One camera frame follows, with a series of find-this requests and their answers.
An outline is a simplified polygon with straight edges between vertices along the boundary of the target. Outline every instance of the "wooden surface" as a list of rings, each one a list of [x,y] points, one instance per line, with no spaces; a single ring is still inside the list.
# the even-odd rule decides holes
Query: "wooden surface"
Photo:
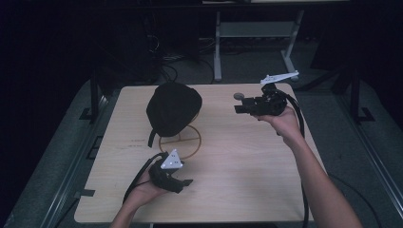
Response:
[[[234,105],[240,105],[234,93],[261,96],[261,85],[190,86],[202,96],[200,114],[191,124],[201,133],[201,148],[184,160],[174,177],[194,181],[180,194],[168,193],[142,207],[133,221],[303,220],[300,179],[291,150],[268,123],[234,110]],[[289,85],[277,87],[294,96]],[[95,194],[81,197],[75,213],[78,222],[111,222],[128,185],[144,163],[160,152],[158,135],[153,147],[147,146],[151,125],[145,109],[155,88],[122,90],[86,183],[86,189]],[[307,142],[321,162],[309,128],[305,129]]]

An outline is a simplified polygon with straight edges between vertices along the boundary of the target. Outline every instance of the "dark background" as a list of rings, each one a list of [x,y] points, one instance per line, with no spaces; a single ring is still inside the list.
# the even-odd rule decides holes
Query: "dark background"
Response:
[[[3,224],[71,100],[94,71],[104,93],[124,84],[152,84],[158,56],[149,54],[145,33],[156,32],[168,46],[197,58],[197,38],[214,35],[215,13],[181,10],[169,16],[161,12],[159,24],[147,27],[140,14],[100,16],[84,10],[99,6],[99,1],[0,4]],[[320,40],[315,68],[333,70],[342,64],[357,68],[403,128],[401,11],[400,1],[355,1],[348,8],[307,9],[298,39]]]

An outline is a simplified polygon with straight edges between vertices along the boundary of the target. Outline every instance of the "wire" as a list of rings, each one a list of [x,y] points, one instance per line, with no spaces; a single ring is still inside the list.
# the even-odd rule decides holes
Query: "wire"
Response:
[[[171,80],[171,78],[169,77],[169,74],[165,71],[165,70],[163,70],[162,68],[160,69],[160,72],[161,72],[161,74],[163,75],[163,77],[165,78],[165,80],[167,81],[167,82],[171,82],[172,80]]]
[[[112,60],[114,60],[116,63],[118,63],[121,67],[126,69],[130,74],[132,74],[133,76],[138,75],[138,73],[133,71],[128,65],[123,63],[120,59],[118,59],[116,56],[114,56],[109,51],[107,51],[104,47],[102,47],[92,36],[88,35],[88,37],[101,51],[103,51],[107,56],[109,56]]]
[[[166,64],[171,64],[171,63],[176,62],[181,59],[184,59],[184,55],[174,55],[174,56],[163,57],[163,60],[166,61]]]
[[[134,186],[134,187],[138,187],[138,186],[140,186],[140,185],[142,185],[142,184],[145,184],[145,183],[148,183],[148,182],[150,182],[150,180],[147,180],[147,181],[144,181],[144,182],[138,183],[138,184],[136,184],[136,186]]]
[[[210,68],[210,70],[211,70],[211,72],[212,72],[212,75],[213,75],[213,78],[212,78],[211,81],[210,81],[210,84],[212,85],[212,84],[214,83],[214,68],[213,68],[207,61],[205,61],[205,60],[203,60],[203,59],[199,59],[199,61],[202,62],[202,63],[207,64],[208,67]]]
[[[171,80],[169,75],[168,75],[168,73],[165,70],[162,69],[162,71],[168,76],[169,80],[167,80],[167,82],[175,82],[178,79],[178,70],[176,68],[172,67],[172,66],[169,66],[169,65],[163,65],[163,67],[171,68],[175,72],[175,78],[173,80]]]
[[[253,49],[253,45],[246,42],[244,38],[241,39],[231,39],[227,41],[227,45],[222,45],[222,55],[240,55],[242,53],[251,51]]]
[[[376,223],[378,225],[379,228],[382,228],[382,224],[379,220],[379,217],[375,211],[375,209],[373,208],[373,206],[370,204],[370,202],[361,194],[358,192],[358,190],[356,190],[352,185],[350,185],[349,183],[347,183],[346,181],[342,180],[341,178],[338,178],[337,176],[333,175],[332,173],[327,173],[329,177],[341,182],[342,184],[346,185],[347,187],[349,187],[351,190],[353,190],[357,195],[359,195],[362,200],[364,200],[364,202],[368,205],[368,207],[370,208],[371,212],[374,215],[374,218],[376,220]]]
[[[297,100],[294,99],[289,94],[284,93],[281,90],[278,90],[278,92],[285,95],[287,100],[291,103],[294,110],[296,111],[298,122],[299,122],[299,131],[300,131],[302,137],[305,138],[305,127],[304,127],[305,122],[303,121],[303,117],[302,117],[301,110],[299,108]],[[302,227],[306,228],[306,227],[308,227],[308,221],[309,221],[309,203],[308,203],[308,199],[306,198],[305,190],[304,190],[304,187],[302,184],[301,184],[301,190],[302,190],[302,200],[303,200],[303,207],[304,207],[304,217],[303,217]]]
[[[152,39],[149,39],[150,43],[151,43],[151,40],[153,40],[153,39],[155,40],[155,42],[156,42],[155,47],[150,48],[150,50],[149,50],[155,54],[158,51],[158,48],[160,47],[160,40],[155,35],[147,35],[147,38],[152,38]]]
[[[148,168],[148,166],[159,156],[163,156],[164,153],[159,153],[154,155],[151,159],[147,160],[147,162],[143,165],[143,167],[140,169],[139,173],[137,173],[136,177],[134,178],[133,182],[130,183],[130,185],[128,186],[126,192],[125,192],[125,196],[124,196],[124,202],[127,199],[128,195],[130,194],[130,192],[137,186],[137,181],[139,181],[140,177],[142,176],[142,174],[145,172],[145,170]]]
[[[214,45],[216,44],[216,41],[214,40],[214,38],[201,38],[199,39],[199,41],[204,42],[207,41],[209,42],[207,45],[204,45],[202,47],[199,48],[199,54],[203,54],[204,52],[211,50]]]

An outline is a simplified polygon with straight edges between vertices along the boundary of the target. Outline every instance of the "hand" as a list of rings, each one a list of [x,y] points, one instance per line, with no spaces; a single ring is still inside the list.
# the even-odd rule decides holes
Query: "hand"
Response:
[[[297,116],[292,107],[286,106],[284,111],[278,116],[264,115],[254,117],[272,125],[287,144],[293,139],[302,137],[299,131]]]
[[[166,190],[155,186],[150,181],[148,168],[139,178],[138,185],[128,195],[125,203],[122,205],[115,219],[110,224],[111,228],[126,228],[129,227],[136,211],[143,205],[151,202],[156,197],[167,193]]]
[[[147,168],[139,178],[139,181],[137,182],[138,186],[131,191],[124,204],[130,205],[132,208],[139,208],[148,204],[156,197],[168,192],[155,186],[151,182],[148,170],[149,168]]]

